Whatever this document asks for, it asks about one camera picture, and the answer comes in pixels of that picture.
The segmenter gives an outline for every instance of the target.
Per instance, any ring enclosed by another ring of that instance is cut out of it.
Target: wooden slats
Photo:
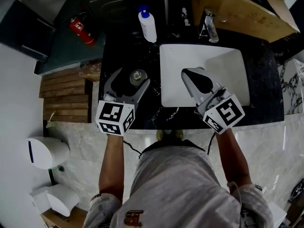
[[[68,75],[68,76],[64,76],[64,77],[53,78],[50,80],[45,80],[45,81],[42,80],[41,87],[69,82],[69,81],[74,81],[74,80],[79,80],[79,79],[82,79],[82,77],[80,77],[79,74],[72,74],[72,75]]]
[[[72,96],[58,96],[54,98],[45,98],[44,104],[54,103],[70,103],[70,102],[87,102],[89,101],[88,95],[72,95]]]
[[[88,102],[44,104],[43,109],[88,109]]]
[[[74,81],[70,81],[70,82],[55,84],[55,85],[43,86],[43,87],[41,87],[40,92],[46,92],[46,91],[57,90],[57,89],[82,87],[85,85],[86,85],[86,80],[80,79],[80,80],[74,80]]]
[[[66,69],[56,73],[45,75],[42,77],[42,81],[50,80],[52,78],[63,77],[71,74],[78,74],[78,73],[79,73],[79,67],[77,66],[71,69]]]
[[[58,116],[87,116],[87,109],[59,109],[55,110]],[[43,115],[52,115],[54,110],[43,110]]]
[[[79,76],[79,67],[42,77],[43,120],[90,123],[93,83]]]
[[[41,92],[39,94],[39,97],[40,98],[51,98],[51,97],[63,96],[63,95],[84,95],[85,93],[86,93],[85,87],[76,87],[76,88],[68,88],[68,89]]]

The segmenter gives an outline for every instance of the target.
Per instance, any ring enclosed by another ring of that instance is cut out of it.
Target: marble wall
[[[278,67],[283,91],[284,114],[303,112],[304,80],[299,77],[297,67],[304,64],[292,59]]]
[[[93,102],[96,104],[98,85],[94,85]],[[251,179],[262,186],[268,202],[284,208],[293,187],[304,177],[304,114],[286,115],[280,123],[233,128],[249,165]],[[129,130],[125,140],[143,151],[155,139],[155,130]],[[68,143],[71,157],[62,165],[64,172],[54,170],[55,180],[80,196],[78,207],[88,210],[91,198],[98,193],[98,178],[105,153],[107,136],[93,123],[55,123],[49,128],[50,136]],[[207,148],[213,132],[210,129],[184,130],[186,139]],[[216,139],[210,149],[210,161],[222,187],[226,179],[221,166]],[[125,190],[123,200],[129,198],[138,153],[124,145]]]

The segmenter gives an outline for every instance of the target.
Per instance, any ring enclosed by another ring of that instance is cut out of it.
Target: black cable
[[[124,140],[123,142],[124,142],[125,144],[129,145],[130,148],[131,148],[132,150],[134,150],[134,151],[136,151],[137,153],[139,153],[139,157],[141,156],[142,153],[140,153],[138,150],[134,149],[130,143],[126,142],[125,140]]]
[[[212,140],[213,140],[214,136],[215,136],[215,133],[213,133],[213,135],[212,135],[212,137],[211,137],[211,139],[210,139],[210,143],[209,143],[209,146],[208,146],[208,152],[207,152],[207,155],[209,155],[209,152],[210,152],[210,146],[211,146],[211,144],[212,144]]]

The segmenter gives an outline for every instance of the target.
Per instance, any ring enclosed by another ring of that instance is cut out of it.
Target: sink
[[[161,104],[164,107],[192,107],[196,102],[181,79],[188,67],[202,67],[221,85],[236,94],[241,105],[250,105],[249,88],[242,53],[233,48],[192,44],[160,46]]]

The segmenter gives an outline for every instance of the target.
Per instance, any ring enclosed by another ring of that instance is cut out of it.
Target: shoe
[[[172,135],[175,136],[175,138],[178,138],[180,140],[184,139],[184,132],[182,130],[174,130],[172,132]]]
[[[164,137],[164,131],[163,130],[157,130],[156,131],[156,141],[162,140]]]

